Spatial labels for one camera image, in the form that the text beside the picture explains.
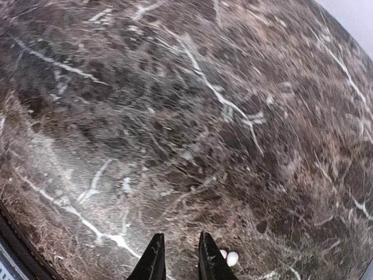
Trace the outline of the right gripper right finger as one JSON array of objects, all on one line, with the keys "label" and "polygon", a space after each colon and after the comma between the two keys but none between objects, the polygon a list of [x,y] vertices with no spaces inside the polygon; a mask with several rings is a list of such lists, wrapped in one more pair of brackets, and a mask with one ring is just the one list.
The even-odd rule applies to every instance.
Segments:
[{"label": "right gripper right finger", "polygon": [[199,238],[199,280],[237,280],[227,265],[217,244],[208,232],[201,232]]}]

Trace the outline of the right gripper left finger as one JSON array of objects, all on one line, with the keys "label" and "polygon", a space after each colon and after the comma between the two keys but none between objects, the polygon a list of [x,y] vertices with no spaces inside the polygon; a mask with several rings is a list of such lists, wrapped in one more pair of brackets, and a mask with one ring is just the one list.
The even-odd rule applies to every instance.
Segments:
[{"label": "right gripper left finger", "polygon": [[156,233],[127,280],[165,280],[164,234]]}]

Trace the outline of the white earbud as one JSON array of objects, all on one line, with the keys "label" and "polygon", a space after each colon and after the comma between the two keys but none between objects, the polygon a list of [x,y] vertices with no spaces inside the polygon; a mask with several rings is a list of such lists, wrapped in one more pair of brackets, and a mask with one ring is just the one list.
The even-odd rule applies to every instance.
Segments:
[{"label": "white earbud", "polygon": [[220,253],[229,267],[233,267],[238,263],[239,255],[237,252],[220,249]]}]

